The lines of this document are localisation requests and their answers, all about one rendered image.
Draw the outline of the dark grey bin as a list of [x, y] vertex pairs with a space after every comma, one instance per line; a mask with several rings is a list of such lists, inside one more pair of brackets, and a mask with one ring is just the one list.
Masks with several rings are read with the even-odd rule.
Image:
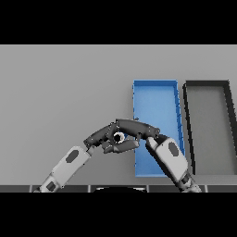
[[193, 174], [237, 175], [237, 120], [229, 81], [186, 81], [184, 109]]

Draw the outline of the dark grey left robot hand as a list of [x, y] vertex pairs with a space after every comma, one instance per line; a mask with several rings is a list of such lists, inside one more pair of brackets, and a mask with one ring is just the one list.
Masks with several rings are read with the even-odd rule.
[[83, 143], [87, 148], [90, 148], [91, 146], [97, 147], [101, 145], [102, 142], [107, 141], [117, 130], [117, 124], [111, 122], [109, 125], [91, 134]]

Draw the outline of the blue bin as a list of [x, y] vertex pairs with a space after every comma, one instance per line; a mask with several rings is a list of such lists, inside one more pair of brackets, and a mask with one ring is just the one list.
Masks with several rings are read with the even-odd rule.
[[[176, 80], [134, 80], [133, 117], [160, 129], [173, 138], [185, 154], [181, 106]], [[163, 170], [145, 148], [145, 141], [135, 151], [136, 177], [165, 177]]]

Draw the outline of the blue pipe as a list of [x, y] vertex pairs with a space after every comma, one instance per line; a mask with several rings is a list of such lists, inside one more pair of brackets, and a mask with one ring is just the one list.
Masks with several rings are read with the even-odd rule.
[[114, 142], [115, 143], [123, 143], [127, 138], [127, 134], [121, 131], [118, 131], [114, 134]]

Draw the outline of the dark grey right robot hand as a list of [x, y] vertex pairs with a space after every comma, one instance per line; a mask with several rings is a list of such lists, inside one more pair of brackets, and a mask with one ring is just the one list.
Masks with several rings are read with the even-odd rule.
[[[126, 133], [134, 137], [134, 140], [116, 142], [114, 139], [116, 132]], [[102, 144], [102, 148], [105, 154], [119, 154], [138, 148], [140, 140], [147, 140], [149, 137], [153, 138], [158, 144], [162, 144], [168, 138], [168, 136], [160, 133], [159, 128], [152, 125], [137, 120], [117, 118], [116, 122], [109, 126], [109, 130], [106, 133], [106, 141]]]

